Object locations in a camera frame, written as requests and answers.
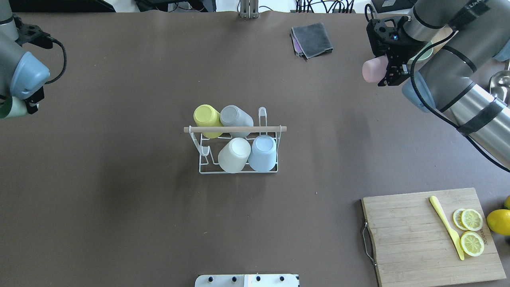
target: yellow knife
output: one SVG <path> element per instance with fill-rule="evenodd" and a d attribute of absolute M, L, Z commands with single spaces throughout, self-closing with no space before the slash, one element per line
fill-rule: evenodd
<path fill-rule="evenodd" d="M 462 250 L 462 247 L 461 247 L 461 238 L 458 236 L 457 231 L 455 231 L 455 230 L 453 230 L 453 228 L 451 228 L 450 223 L 446 219 L 446 215 L 445 215 L 445 212 L 443 211 L 443 207 L 441 206 L 441 203 L 439 203 L 438 198 L 435 196 L 431 196 L 429 199 L 430 199 L 430 203 L 432 203 L 432 206 L 438 213 L 439 218 L 441 218 L 441 221 L 444 223 L 446 230 L 448 230 L 451 240 L 453 241 L 453 245 L 455 245 L 455 249 L 457 250 L 458 257 L 461 260 L 464 260 L 464 251 Z"/>

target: yellow cup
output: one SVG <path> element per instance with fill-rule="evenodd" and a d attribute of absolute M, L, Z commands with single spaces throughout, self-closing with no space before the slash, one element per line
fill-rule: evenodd
<path fill-rule="evenodd" d="M 193 119 L 199 127 L 223 127 L 220 113 L 210 105 L 201 105 L 195 109 Z M 208 138 L 216 138 L 222 133 L 203 133 Z"/>

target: lemon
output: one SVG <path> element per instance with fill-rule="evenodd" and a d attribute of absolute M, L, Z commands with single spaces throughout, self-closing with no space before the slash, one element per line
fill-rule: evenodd
<path fill-rule="evenodd" d="M 495 233 L 510 235 L 510 210 L 496 209 L 487 216 L 487 225 Z"/>
<path fill-rule="evenodd" d="M 461 247 L 468 255 L 480 256 L 483 252 L 483 239 L 476 232 L 466 231 L 461 236 Z"/>
<path fill-rule="evenodd" d="M 504 206 L 506 209 L 510 209 L 510 196 L 506 198 Z"/>
<path fill-rule="evenodd" d="M 471 231 L 480 230 L 483 225 L 481 215 L 471 208 L 461 212 L 461 222 L 464 227 Z"/>
<path fill-rule="evenodd" d="M 461 213 L 465 209 L 459 208 L 456 211 L 453 212 L 453 223 L 455 223 L 455 226 L 462 229 L 462 230 L 468 230 L 461 222 Z"/>

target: wooden rod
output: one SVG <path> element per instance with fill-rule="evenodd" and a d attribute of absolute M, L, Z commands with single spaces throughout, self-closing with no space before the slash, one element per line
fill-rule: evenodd
<path fill-rule="evenodd" d="M 184 132 L 189 133 L 190 127 L 184 127 Z M 287 126 L 277 127 L 191 127 L 194 133 L 230 133 L 230 132 L 250 132 L 250 133 L 266 133 L 266 132 L 286 132 Z"/>

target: cutting board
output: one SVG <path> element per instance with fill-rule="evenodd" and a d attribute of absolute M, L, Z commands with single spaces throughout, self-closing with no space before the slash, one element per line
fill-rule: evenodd
<path fill-rule="evenodd" d="M 461 261 L 429 197 L 435 195 L 453 224 L 458 208 L 473 208 L 483 217 L 477 233 L 484 239 L 482 255 Z M 429 287 L 505 279 L 491 232 L 474 188 L 365 197 L 365 219 L 377 262 L 381 287 Z"/>

